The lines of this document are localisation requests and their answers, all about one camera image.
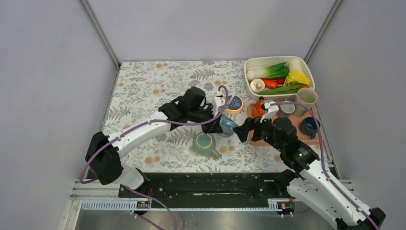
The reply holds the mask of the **blue butterfly mug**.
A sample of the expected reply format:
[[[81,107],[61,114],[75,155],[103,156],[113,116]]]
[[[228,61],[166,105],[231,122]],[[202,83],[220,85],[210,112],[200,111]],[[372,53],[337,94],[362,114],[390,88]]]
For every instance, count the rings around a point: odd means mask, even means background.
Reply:
[[[224,138],[229,138],[235,133],[234,128],[238,127],[238,124],[229,117],[223,115],[220,118],[220,127],[222,129],[221,136]]]

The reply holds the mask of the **orange mug black handle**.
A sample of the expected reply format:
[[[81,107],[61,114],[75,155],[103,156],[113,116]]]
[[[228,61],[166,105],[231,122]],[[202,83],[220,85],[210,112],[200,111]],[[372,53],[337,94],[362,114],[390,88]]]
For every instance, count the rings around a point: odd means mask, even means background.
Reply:
[[[267,113],[267,110],[262,108],[262,104],[265,102],[264,97],[260,97],[259,100],[255,103],[255,106],[252,108],[252,118],[262,117]]]

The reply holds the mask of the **teal green glazed mug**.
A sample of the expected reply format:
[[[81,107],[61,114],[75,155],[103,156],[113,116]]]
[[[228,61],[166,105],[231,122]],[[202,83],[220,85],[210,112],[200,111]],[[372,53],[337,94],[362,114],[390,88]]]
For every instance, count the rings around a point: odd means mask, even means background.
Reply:
[[[221,158],[221,154],[216,150],[216,139],[211,134],[202,132],[195,135],[192,140],[192,146],[202,156],[213,159]]]

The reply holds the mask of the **small grey mug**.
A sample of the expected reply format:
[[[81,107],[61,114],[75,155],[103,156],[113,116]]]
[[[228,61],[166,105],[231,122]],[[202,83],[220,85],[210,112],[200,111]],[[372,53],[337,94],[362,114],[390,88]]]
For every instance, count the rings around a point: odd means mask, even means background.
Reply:
[[[279,108],[281,117],[288,117],[295,111],[295,105],[292,104],[290,101],[281,102]]]

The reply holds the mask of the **dark blue mug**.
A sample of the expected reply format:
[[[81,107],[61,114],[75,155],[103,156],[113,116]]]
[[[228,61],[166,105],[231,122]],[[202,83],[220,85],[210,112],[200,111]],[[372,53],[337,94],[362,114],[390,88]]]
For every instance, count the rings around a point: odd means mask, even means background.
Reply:
[[[318,133],[317,127],[321,128],[321,123],[313,117],[307,117],[300,123],[299,130],[310,139],[315,139]]]

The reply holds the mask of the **tall cream mug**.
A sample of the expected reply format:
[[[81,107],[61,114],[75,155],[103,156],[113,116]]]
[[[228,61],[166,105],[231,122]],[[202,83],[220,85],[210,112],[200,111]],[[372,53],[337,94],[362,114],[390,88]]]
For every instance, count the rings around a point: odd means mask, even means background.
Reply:
[[[295,98],[295,117],[302,117],[307,113],[306,108],[311,108],[318,100],[318,94],[310,88],[301,88]]]

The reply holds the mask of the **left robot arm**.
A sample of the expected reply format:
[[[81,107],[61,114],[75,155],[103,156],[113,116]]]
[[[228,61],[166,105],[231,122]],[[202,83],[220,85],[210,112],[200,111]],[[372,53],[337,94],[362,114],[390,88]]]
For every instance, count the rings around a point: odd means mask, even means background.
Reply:
[[[191,87],[183,96],[163,104],[140,123],[113,134],[99,131],[91,139],[79,181],[82,184],[99,181],[102,185],[127,185],[135,196],[142,197],[149,186],[145,177],[137,169],[125,168],[121,160],[141,144],[181,126],[200,126],[205,133],[212,128],[222,132],[219,125],[222,112],[213,111],[203,90]]]

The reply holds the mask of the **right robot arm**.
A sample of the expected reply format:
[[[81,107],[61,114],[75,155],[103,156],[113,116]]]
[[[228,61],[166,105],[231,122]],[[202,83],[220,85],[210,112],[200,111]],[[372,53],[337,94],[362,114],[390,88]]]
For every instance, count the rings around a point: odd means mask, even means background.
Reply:
[[[275,179],[275,193],[298,198],[322,216],[336,230],[378,230],[386,214],[371,208],[352,194],[325,167],[325,161],[298,139],[296,127],[288,118],[261,120],[247,118],[234,132],[245,142],[250,131],[252,140],[264,140],[280,152],[288,169]]]

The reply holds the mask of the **toy white mushroom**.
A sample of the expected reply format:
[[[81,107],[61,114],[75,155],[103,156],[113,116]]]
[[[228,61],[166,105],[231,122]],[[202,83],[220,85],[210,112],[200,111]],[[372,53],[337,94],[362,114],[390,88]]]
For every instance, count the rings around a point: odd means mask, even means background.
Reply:
[[[250,88],[254,93],[261,92],[265,89],[265,82],[262,79],[254,79],[250,82]]]

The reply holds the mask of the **toy carrot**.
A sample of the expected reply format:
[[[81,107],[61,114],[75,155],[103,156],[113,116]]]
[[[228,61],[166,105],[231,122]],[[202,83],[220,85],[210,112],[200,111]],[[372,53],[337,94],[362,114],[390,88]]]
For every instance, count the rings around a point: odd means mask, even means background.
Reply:
[[[278,87],[278,83],[274,80],[263,79],[264,87],[267,89],[276,89]]]

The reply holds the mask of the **toy red chili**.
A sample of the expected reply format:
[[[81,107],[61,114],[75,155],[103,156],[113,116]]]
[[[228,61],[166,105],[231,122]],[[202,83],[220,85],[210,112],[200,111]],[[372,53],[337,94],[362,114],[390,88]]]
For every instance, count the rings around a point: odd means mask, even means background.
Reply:
[[[272,79],[272,81],[276,82],[278,85],[283,85],[285,83],[285,79]]]

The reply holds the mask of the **toy green pea pod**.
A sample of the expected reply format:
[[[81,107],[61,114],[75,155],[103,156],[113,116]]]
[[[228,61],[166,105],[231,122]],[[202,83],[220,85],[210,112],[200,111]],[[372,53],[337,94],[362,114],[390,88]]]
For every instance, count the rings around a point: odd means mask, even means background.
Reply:
[[[278,87],[275,89],[264,90],[258,92],[258,95],[280,95],[280,94],[294,94],[297,93],[302,88],[308,88],[308,85],[305,84],[296,84],[292,86]]]

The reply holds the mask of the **floral tablecloth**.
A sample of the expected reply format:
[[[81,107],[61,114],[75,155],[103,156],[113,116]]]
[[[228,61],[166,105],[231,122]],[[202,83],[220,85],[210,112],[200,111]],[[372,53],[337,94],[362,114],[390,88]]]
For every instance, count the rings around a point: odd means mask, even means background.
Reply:
[[[246,84],[243,61],[124,62],[120,68],[103,132],[127,129],[157,109],[184,95],[192,86],[204,90],[210,102],[219,86],[253,102]],[[236,135],[216,135],[219,159],[198,154],[192,145],[199,126],[182,126],[157,136],[129,153],[123,164],[145,173],[274,173],[286,170],[272,147],[241,143]]]

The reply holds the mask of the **toy bok choy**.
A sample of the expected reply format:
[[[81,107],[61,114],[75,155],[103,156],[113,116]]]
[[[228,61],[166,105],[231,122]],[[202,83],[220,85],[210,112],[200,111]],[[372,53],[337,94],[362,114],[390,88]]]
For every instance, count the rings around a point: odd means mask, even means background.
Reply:
[[[289,73],[289,68],[285,65],[286,62],[278,63],[272,66],[253,66],[247,70],[247,79],[285,79]]]

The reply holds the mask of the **pink plastic tray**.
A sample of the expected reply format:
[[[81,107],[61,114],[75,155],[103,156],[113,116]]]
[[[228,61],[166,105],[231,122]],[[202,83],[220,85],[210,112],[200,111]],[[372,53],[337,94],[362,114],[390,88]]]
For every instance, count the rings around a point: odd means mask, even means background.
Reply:
[[[256,106],[255,103],[250,103],[248,105],[248,107],[247,107],[247,117],[252,117],[253,114],[255,114],[255,115],[258,114],[258,112],[256,111],[255,106]],[[319,140],[318,140],[318,134],[316,134],[315,138],[311,139],[308,135],[304,134],[300,130],[300,125],[301,125],[302,121],[307,117],[311,117],[311,114],[309,112],[306,112],[303,117],[295,117],[293,115],[288,116],[288,118],[290,119],[292,125],[296,127],[298,139],[301,140],[303,143],[305,143],[307,145],[313,145],[313,146],[317,146],[318,148],[320,148],[320,143],[319,143]],[[254,133],[254,130],[251,130],[248,133],[248,139],[247,140],[249,141],[250,145],[252,145],[252,146],[269,146],[269,144],[266,143],[264,140],[252,141],[251,139],[253,137],[253,133]]]

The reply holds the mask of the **toy napa cabbage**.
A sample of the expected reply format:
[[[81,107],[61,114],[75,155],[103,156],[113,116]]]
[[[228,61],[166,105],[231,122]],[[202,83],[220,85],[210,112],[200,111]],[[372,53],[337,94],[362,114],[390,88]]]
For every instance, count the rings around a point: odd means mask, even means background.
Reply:
[[[300,59],[292,58],[288,60],[285,65],[289,69],[288,75],[304,75]]]

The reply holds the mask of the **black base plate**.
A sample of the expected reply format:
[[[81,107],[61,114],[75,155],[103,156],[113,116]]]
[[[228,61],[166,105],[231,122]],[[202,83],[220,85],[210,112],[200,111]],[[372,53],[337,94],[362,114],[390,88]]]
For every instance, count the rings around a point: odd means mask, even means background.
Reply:
[[[145,174],[137,192],[158,199],[169,208],[268,208],[268,199],[288,199],[287,185],[298,174],[158,173]]]

